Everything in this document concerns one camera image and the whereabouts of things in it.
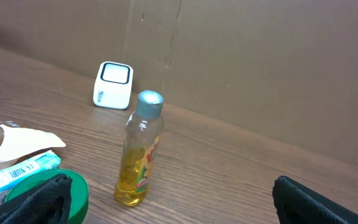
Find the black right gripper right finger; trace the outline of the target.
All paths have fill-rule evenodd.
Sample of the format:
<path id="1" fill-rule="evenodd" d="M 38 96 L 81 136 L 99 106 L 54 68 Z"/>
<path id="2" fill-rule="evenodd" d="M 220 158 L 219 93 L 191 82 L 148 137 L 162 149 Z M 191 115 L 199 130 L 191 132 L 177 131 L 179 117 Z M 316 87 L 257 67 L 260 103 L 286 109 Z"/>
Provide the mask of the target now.
<path id="1" fill-rule="evenodd" d="M 280 224 L 358 224 L 358 214 L 284 175 L 272 197 Z"/>

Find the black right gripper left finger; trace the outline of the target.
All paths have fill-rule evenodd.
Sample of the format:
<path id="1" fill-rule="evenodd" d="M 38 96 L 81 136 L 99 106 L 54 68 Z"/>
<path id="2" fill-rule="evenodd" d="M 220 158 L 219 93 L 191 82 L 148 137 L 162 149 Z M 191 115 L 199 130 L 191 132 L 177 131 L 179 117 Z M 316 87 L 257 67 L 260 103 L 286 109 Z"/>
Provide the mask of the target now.
<path id="1" fill-rule="evenodd" d="M 57 174 L 0 205 L 0 224 L 67 224 L 72 178 Z"/>

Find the green lid jar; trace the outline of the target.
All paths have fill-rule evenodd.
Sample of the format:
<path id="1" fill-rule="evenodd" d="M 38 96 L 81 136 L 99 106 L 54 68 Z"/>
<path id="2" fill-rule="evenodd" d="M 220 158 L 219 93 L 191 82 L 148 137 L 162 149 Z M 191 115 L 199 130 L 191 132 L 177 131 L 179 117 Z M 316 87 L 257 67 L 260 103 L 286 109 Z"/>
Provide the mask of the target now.
<path id="1" fill-rule="evenodd" d="M 6 196 L 5 202 L 36 187 L 57 174 L 65 174 L 72 179 L 71 183 L 71 205 L 68 223 L 86 223 L 88 213 L 89 187 L 85 178 L 79 173 L 68 169 L 52 169 L 31 175 L 18 183 Z"/>

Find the small teal tissue pack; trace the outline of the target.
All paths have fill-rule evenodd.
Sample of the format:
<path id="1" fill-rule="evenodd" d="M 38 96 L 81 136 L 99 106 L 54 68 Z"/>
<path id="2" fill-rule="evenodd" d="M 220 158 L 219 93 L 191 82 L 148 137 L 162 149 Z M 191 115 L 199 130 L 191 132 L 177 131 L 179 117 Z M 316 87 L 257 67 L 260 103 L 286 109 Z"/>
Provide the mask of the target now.
<path id="1" fill-rule="evenodd" d="M 61 159 L 49 150 L 42 154 L 31 157 L 14 166 L 0 170 L 0 205 L 8 193 L 24 179 L 40 172 L 59 168 Z"/>

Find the brown white snack pouch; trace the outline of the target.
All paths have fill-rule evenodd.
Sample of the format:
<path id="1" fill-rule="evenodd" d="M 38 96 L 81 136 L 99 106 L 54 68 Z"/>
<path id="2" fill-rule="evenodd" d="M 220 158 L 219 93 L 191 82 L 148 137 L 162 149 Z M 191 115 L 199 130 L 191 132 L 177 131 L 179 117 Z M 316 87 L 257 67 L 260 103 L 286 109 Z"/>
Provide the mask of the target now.
<path id="1" fill-rule="evenodd" d="M 12 121 L 0 121 L 0 170 L 14 166 L 28 154 L 66 144 L 54 133 L 25 128 Z"/>

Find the yellow liquid bottle grey cap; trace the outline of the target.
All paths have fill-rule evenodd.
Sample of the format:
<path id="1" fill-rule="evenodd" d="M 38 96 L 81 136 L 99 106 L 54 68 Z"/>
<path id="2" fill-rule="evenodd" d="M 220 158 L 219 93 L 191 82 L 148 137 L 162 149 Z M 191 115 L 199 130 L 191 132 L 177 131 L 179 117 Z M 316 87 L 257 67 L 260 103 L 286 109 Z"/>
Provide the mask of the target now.
<path id="1" fill-rule="evenodd" d="M 124 144 L 114 198 L 127 206 L 140 204 L 149 191 L 150 175 L 162 138 L 163 96 L 152 90 L 138 94 L 124 131 Z"/>

